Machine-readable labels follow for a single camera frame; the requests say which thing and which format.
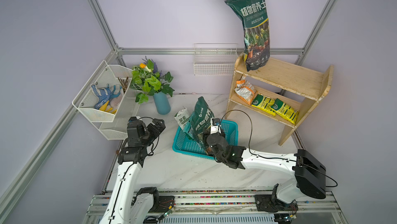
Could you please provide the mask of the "dark green soil bag front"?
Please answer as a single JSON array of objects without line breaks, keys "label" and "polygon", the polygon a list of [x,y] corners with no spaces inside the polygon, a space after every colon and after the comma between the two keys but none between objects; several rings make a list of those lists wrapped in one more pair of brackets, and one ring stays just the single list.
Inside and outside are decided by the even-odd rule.
[{"label": "dark green soil bag front", "polygon": [[205,99],[199,97],[195,104],[194,111],[189,118],[191,125],[189,133],[192,139],[203,149],[205,149],[204,132],[211,126],[211,119],[214,117],[214,113],[209,108]]}]

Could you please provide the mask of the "white green fertilizer bag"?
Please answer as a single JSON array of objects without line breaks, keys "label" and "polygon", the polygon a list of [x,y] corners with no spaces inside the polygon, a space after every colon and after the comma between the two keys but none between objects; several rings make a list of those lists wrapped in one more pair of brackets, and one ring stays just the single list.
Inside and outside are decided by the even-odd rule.
[{"label": "white green fertilizer bag", "polygon": [[177,112],[174,116],[175,120],[177,121],[179,127],[183,131],[185,123],[187,121],[190,121],[190,113],[186,107],[184,107],[182,110]]}]

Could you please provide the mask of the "teal white fertilizer bag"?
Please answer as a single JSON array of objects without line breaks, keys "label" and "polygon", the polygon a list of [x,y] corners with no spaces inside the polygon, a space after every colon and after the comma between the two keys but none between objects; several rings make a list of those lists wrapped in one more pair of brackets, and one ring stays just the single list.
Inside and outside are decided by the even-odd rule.
[{"label": "teal white fertilizer bag", "polygon": [[190,140],[194,140],[194,137],[193,137],[193,128],[192,128],[192,126],[191,126],[190,121],[187,121],[187,122],[185,123],[185,126],[184,126],[183,131],[184,131],[184,133],[187,135],[187,137],[188,137]]}]

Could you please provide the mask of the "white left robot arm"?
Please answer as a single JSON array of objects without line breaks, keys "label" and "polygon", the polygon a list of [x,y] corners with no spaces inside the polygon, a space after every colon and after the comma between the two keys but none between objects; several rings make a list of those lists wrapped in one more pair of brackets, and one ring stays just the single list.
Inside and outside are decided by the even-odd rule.
[{"label": "white left robot arm", "polygon": [[118,154],[117,178],[101,224],[142,224],[147,214],[159,206],[156,187],[142,188],[134,196],[135,184],[149,155],[148,147],[165,130],[164,120],[151,120],[149,125],[137,117],[128,121],[126,145]]}]

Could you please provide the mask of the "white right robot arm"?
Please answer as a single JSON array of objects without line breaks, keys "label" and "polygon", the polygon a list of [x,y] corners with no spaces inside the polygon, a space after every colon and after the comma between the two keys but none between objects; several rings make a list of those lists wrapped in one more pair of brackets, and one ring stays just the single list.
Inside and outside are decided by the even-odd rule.
[{"label": "white right robot arm", "polygon": [[270,195],[254,197],[258,211],[294,212],[298,210],[298,198],[325,199],[327,196],[326,167],[306,150],[299,149],[295,154],[258,152],[229,145],[219,133],[204,135],[204,146],[216,162],[232,169],[262,169],[289,176],[286,182],[276,184]]}]

